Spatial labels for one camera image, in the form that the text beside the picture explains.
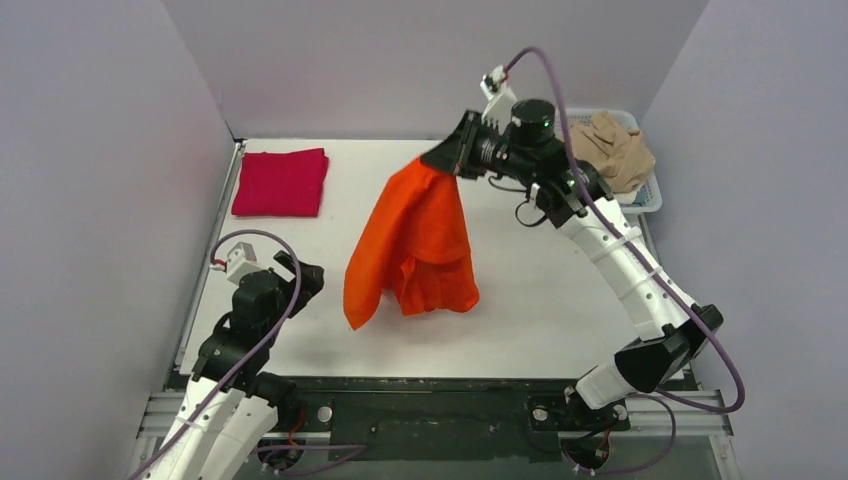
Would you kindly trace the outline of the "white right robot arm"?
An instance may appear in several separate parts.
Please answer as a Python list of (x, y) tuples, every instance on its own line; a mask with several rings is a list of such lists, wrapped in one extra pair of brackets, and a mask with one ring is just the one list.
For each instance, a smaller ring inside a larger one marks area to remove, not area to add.
[(556, 134), (558, 117), (541, 99), (515, 103), (505, 128), (468, 110), (421, 161), (456, 177), (491, 173), (520, 183), (526, 199), (584, 252), (625, 309), (636, 339), (565, 392), (567, 419), (588, 429), (609, 405), (654, 392), (714, 341), (724, 319), (715, 306), (683, 292), (650, 255), (607, 182), (577, 158), (567, 133)]

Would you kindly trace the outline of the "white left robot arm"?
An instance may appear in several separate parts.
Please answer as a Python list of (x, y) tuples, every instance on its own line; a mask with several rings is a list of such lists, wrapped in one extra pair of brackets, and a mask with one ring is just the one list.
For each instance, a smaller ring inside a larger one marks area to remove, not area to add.
[(271, 429), (299, 418), (293, 381), (265, 371), (281, 323), (325, 285), (324, 270), (280, 251), (262, 269), (232, 250), (231, 308), (201, 344), (183, 400), (160, 448), (134, 479), (230, 479)]

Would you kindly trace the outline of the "orange t-shirt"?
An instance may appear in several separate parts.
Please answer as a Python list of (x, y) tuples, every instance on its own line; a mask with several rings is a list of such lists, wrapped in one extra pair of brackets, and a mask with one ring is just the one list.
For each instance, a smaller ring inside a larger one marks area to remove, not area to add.
[(464, 313), (480, 300), (457, 179), (420, 157), (388, 179), (347, 265), (352, 329), (375, 315), (386, 291), (404, 316)]

